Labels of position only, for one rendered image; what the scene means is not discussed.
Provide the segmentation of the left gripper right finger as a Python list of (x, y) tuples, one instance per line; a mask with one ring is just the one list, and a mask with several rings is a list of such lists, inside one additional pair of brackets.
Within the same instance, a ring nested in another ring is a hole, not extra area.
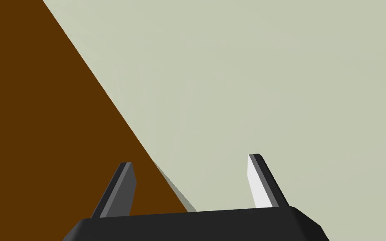
[(279, 185), (260, 154), (249, 154), (247, 179), (256, 208), (288, 207)]

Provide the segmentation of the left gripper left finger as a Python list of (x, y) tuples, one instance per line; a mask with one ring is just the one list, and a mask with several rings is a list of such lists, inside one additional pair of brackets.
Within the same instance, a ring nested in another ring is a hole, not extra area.
[(129, 216), (136, 189), (131, 162), (121, 163), (112, 176), (91, 218)]

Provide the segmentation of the brown door leaf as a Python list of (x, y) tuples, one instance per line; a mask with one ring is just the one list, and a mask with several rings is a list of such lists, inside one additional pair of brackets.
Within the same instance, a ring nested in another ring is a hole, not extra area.
[(0, 241), (62, 241), (122, 162), (133, 215), (186, 211), (43, 0), (0, 0)]

